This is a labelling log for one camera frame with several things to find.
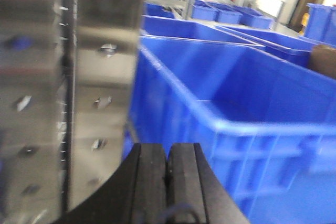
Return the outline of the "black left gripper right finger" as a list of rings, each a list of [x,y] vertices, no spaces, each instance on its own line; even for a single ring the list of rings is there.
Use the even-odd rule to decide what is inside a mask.
[[[198,143],[173,144],[167,182],[167,223],[249,222],[215,176]]]

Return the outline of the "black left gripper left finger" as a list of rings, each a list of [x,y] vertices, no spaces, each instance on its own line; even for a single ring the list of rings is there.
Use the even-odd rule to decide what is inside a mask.
[[[113,175],[56,223],[159,223],[166,209],[166,156],[161,144],[133,145]]]

